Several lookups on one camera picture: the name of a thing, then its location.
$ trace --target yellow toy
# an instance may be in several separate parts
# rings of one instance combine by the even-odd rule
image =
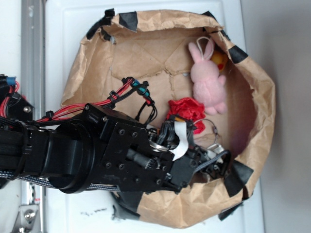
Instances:
[[[219,72],[223,71],[225,69],[225,65],[228,61],[228,56],[222,52],[214,51],[211,60],[216,63],[218,66]]]

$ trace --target pink stuffed bunny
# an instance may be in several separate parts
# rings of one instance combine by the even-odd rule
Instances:
[[[199,40],[209,40],[203,54]],[[210,60],[214,52],[215,42],[211,38],[200,37],[197,44],[189,43],[189,51],[194,60],[191,69],[193,85],[193,97],[204,104],[205,112],[209,115],[223,114],[227,111],[225,103],[225,75],[219,76],[217,65]]]

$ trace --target brown paper bag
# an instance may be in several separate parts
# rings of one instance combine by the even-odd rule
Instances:
[[[140,220],[175,228],[189,227],[252,195],[274,130],[275,86],[268,75],[208,14],[159,10],[114,16],[113,11],[107,11],[81,41],[62,99],[62,105],[97,102],[118,89],[124,77],[147,80],[158,109],[153,125],[159,127],[169,110],[169,100],[192,97],[192,82],[185,75],[193,65],[188,43],[200,36],[211,36],[229,57],[224,71],[228,112],[207,117],[217,125],[220,142],[235,162],[252,171],[247,183],[233,195],[224,179],[217,179],[194,182],[178,195],[169,191],[140,194],[136,206],[129,208]],[[141,96],[131,95],[118,103],[116,110],[135,117],[143,102]],[[141,121],[148,115],[146,112]],[[202,146],[214,139],[208,124],[206,127],[196,137]]]

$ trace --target red cloth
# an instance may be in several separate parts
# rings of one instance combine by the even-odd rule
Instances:
[[[167,119],[170,115],[179,115],[187,120],[193,120],[193,122],[205,118],[204,105],[199,103],[193,98],[186,97],[177,101],[169,101],[170,110],[167,114]],[[194,134],[200,133],[205,129],[205,125],[202,121],[195,124],[197,128]]]

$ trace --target bunny ear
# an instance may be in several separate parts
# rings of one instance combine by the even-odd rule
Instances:
[[[214,47],[215,47],[215,42],[213,41],[213,39],[209,38],[208,40],[209,40],[209,42],[206,45],[205,52],[203,55],[205,60],[211,59],[213,52],[214,52]]]
[[[194,60],[194,63],[198,63],[203,61],[203,57],[201,55],[201,52],[199,50],[199,48],[196,46],[196,44],[194,43],[189,43],[189,51],[191,53],[191,56]]]

